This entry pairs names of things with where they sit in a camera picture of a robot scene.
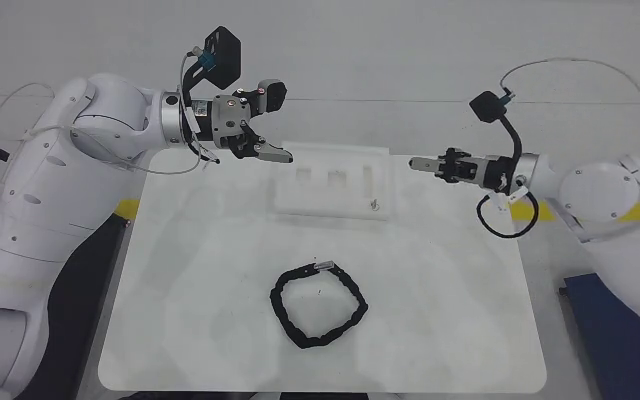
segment connector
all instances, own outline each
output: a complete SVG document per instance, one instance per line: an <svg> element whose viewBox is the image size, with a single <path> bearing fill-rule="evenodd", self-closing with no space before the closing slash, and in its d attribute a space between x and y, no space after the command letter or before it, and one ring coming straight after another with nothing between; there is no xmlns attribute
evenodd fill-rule
<svg viewBox="0 0 640 400"><path fill-rule="evenodd" d="M213 67L216 66L213 54L208 51L202 50L200 47L196 46L191 50L191 52L194 56L198 57L198 62L202 65L202 68L204 68L205 71L211 71Z"/></svg>

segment gray floor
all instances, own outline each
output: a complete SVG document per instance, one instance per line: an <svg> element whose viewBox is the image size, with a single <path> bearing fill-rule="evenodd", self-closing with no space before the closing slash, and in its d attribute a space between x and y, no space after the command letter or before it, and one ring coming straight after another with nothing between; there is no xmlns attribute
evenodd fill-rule
<svg viewBox="0 0 640 400"><path fill-rule="evenodd" d="M130 239L131 228L125 236ZM424 400L597 400L600 399L591 367L576 330L573 315L566 299L557 293L564 277L591 272L589 260L583 260L574 239L556 222L539 224L529 235L519 240L525 275L531 295L540 342L547 366L547 383L536 394L423 394L400 395L406 399ZM116 264L105 308L84 373L78 400L113 400L130 392L112 392L98 379L97 366L119 276L124 262L123 246Z"/></svg>

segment black cable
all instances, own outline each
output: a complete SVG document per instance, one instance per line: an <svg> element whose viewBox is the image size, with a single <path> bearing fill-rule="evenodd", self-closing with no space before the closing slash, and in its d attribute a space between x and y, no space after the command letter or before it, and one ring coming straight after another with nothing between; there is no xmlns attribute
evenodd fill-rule
<svg viewBox="0 0 640 400"><path fill-rule="evenodd" d="M516 184L518 186L522 186L522 183L520 183L520 182L516 182ZM513 233L513 234L510 234L510 235L506 235L504 233L500 233L500 232L496 231L495 229L490 227L489 224L487 224L487 221L485 221L484 217L482 216L482 206L484 205L484 203L489 201L489 195L484 196L482 198L482 200L480 200L480 202L476 206L476 213L478 214L478 219L480 220L480 223L489 232L493 233L494 235L496 235L497 237L502 238L502 239L516 239L516 238L519 238L519 237L525 235L538 222L538 218L540 216L540 205L538 204L538 200L536 200L535 196L533 194L531 194L531 192L527 192L526 196L527 196L527 198L529 198L529 201L531 201L531 205L533 205L533 217L531 218L531 221L529 222L529 225L527 225L520 232Z"/></svg>

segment cable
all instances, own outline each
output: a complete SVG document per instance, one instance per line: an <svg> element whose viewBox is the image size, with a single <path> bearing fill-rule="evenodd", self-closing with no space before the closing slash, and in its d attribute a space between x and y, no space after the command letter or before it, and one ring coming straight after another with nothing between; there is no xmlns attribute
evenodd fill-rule
<svg viewBox="0 0 640 400"><path fill-rule="evenodd" d="M93 140L94 142L96 142L100 147L102 147L107 153L109 153L110 155L112 155L113 157L117 158L120 162L122 162L123 164L133 168L133 169L138 169L140 171L144 171L144 172L148 172L150 174L156 174L156 175L181 175L181 174L186 174L187 172L191 172L194 169L198 168L198 165L200 165L200 156L201 156L201 152L200 152L200 148L198 148L198 160L196 161L196 164L189 168L189 169L185 169L183 171L173 171L173 172L165 172L165 171L154 171L154 170L150 170L147 168L143 168L139 165L136 165L128 160L124 160L122 158L120 158L117 154L115 154L113 151L111 151L109 148L107 148L105 145L103 145L102 143L100 143L100 141L96 138L94 138L93 136L91 136L90 134L88 134L87 132L83 131L82 129L79 129L78 127L75 127L73 125L51 125L51 126L45 126L44 128L38 128L38 129L33 129L33 130L29 130L28 134L30 136L36 136L40 133L43 132L47 132L53 129L64 129L64 130L69 130L71 132L80 132L83 135L85 135L86 137L90 138L91 140ZM102 161L105 164L114 164L111 163L109 161Z"/></svg>
<svg viewBox="0 0 640 400"><path fill-rule="evenodd" d="M11 97L15 96L15 95L16 95L18 92L20 92L22 89L25 89L25 88L27 88L27 87L29 87L29 86L42 86L43 88L48 89L48 90L51 92L51 98L55 98L55 97L56 97L56 92L51 88L51 86L47 85L46 83L30 82L30 83L27 83L27 84L25 84L25 85L20 86L19 88L17 88L17 89L16 89L16 90L14 90L13 92L9 93L9 94L7 95L7 97L5 97L5 98L4 98L4 100L2 100L2 101L0 102L0 111L2 110L2 107L5 105L5 103L6 103L7 101L9 101L9 99L10 99ZM22 139L22 138L19 138L19 139L11 139L11 138L7 138L7 137L5 137L5 135L3 134L3 135L2 135L2 140L9 140L9 141L16 141L16 142L19 142L19 141L22 141L23 139Z"/></svg>
<svg viewBox="0 0 640 400"><path fill-rule="evenodd" d="M521 182L516 181L516 184L518 186L522 186ZM502 239L516 239L521 236L524 236L535 226L535 224L538 222L538 218L540 217L540 205L538 204L538 200L536 200L535 196L531 192L527 192L526 196L527 198L529 198L529 201L531 201L531 205L533 205L533 217L531 218L531 221L529 222L529 224L520 232L512 233L512 234L504 234L496 231L495 229L490 227L489 224L487 224L487 221L485 221L484 217L482 216L482 206L484 205L484 203L489 201L489 195L485 195L482 198L482 200L478 202L478 205L476 206L476 213L478 214L478 219L480 220L480 223L489 232L493 233L494 235Z"/></svg>
<svg viewBox="0 0 640 400"><path fill-rule="evenodd" d="M193 56L192 52L186 53L184 55L184 57L182 57L182 63L180 64L180 78L178 79L178 96L180 96L180 108L182 109L182 114L183 115L187 115L187 109L185 106L185 102L184 102L184 91L182 89L182 79L184 76L184 65L187 62L187 59L189 57ZM216 164L220 164L220 160L218 159L218 157L215 156L215 154L213 154L213 152L211 150L209 150L208 148L204 147L202 144L200 144L200 141L198 140L198 137L195 133L193 133L195 131L194 127L191 126L191 122L189 121L189 118L185 118L187 121L187 125L189 125L189 129L191 130L191 140L196 142L196 144L198 145L198 151L196 152L196 149L194 148L194 146L191 144L190 141L188 141L185 137L184 137L184 133L182 132L182 140L184 140L184 142L187 144L187 147L189 147L189 149L194 153L198 155L198 158L200 158L202 161L213 161ZM214 156L213 159L206 157L204 155L202 155L202 150L205 150L207 153L209 153L210 155L212 154Z"/></svg>
<svg viewBox="0 0 640 400"><path fill-rule="evenodd" d="M544 60L532 61L532 62L528 62L528 63L525 63L525 64L518 65L517 67L510 69L506 74L504 74L502 79L500 79L500 87L503 90L508 90L506 88L506 86L504 85L504 80L507 79L507 77L509 75L511 75L515 71L519 70L520 68L524 68L524 67L528 67L530 65L536 65L536 64L551 63L551 62L565 62L565 61L592 63L592 64L598 64L598 65L602 65L604 67L610 68L610 69L616 71L617 73L619 73L620 75L624 76L625 78L627 78L627 80L629 82L631 82L633 84L633 86L636 87L636 90L638 92L640 92L640 83L638 83L638 81L633 79L633 77L631 75L629 75L628 73L626 73L622 69L620 69L618 67L615 67L615 66L613 66L611 64L607 64L606 62L603 62L603 61L592 60L592 59L589 59L589 58L578 58L578 57L552 57L552 58L545 58Z"/></svg>

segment white cable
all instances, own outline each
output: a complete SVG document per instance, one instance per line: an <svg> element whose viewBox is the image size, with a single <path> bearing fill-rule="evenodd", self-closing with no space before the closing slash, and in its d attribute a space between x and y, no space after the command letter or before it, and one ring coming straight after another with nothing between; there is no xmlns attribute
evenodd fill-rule
<svg viewBox="0 0 640 400"><path fill-rule="evenodd" d="M17 88L16 90L14 90L13 92L9 93L7 95L7 97L4 98L4 100L2 100L0 102L0 111L2 110L2 107L5 105L5 103L7 101L9 101L9 99L13 96L15 96L18 92L20 92L22 89L27 88L29 86L42 86L43 88L48 89L51 92L51 98L55 98L56 97L56 92L53 91L53 89L51 88L51 86L47 85L46 83L40 83L40 82L30 82L27 83L25 85L20 86L19 88ZM11 139L6 137L4 134L2 134L2 137L0 137L0 139L2 140L9 140L9 141L22 141L22 138L17 138L17 139Z"/></svg>
<svg viewBox="0 0 640 400"><path fill-rule="evenodd" d="M603 61L591 60L589 58L578 58L578 57L552 57L552 58L545 58L544 60L532 61L532 62L518 65L517 67L510 69L506 74L504 74L502 79L500 79L500 87L503 90L506 89L504 85L504 80L507 79L509 75L519 70L520 68L528 67L529 65L535 65L535 64L550 63L550 62L565 62L565 61L586 62L586 63L598 64L598 65L602 65L604 67L610 68L616 71L617 73L619 73L620 75L624 76L625 78L627 78L627 80L631 82L633 86L636 87L636 90L640 92L640 83L638 83L638 81L633 79L631 75L629 75L627 72L623 71L622 69L615 67L611 64L607 64L606 62L603 62Z"/></svg>
<svg viewBox="0 0 640 400"><path fill-rule="evenodd" d="M51 126L45 126L44 128L38 128L38 129L32 129L29 130L27 133L32 136L35 137L40 133L43 132L47 132L50 131L52 129L64 129L64 130L69 130L71 132L80 132L83 135L85 135L86 137L90 138L91 140L93 140L94 142L96 142L100 147L102 147L107 153L109 153L110 155L112 155L113 157L117 158L118 160L120 160L120 162L122 162L123 164L133 168L133 169L138 169L140 171L144 171L144 172L148 172L150 174L156 174L156 175L180 175L180 174L186 174L187 172L191 172L194 169L198 168L198 165L200 165L200 156L202 155L200 148L198 147L198 161L196 161L196 164L189 168L189 169L185 169L183 171L174 171L174 172L164 172L164 171L153 171L150 169L146 169L143 168L139 165L136 165L128 160L124 160L122 158L120 158L118 155L116 155L113 151L111 151L109 148L107 148L105 145L103 145L102 143L100 143L100 141L96 138L94 138L93 136L89 135L87 132L83 131L82 129L79 129L73 125L51 125ZM113 164L111 162L108 161L102 161L105 164Z"/></svg>

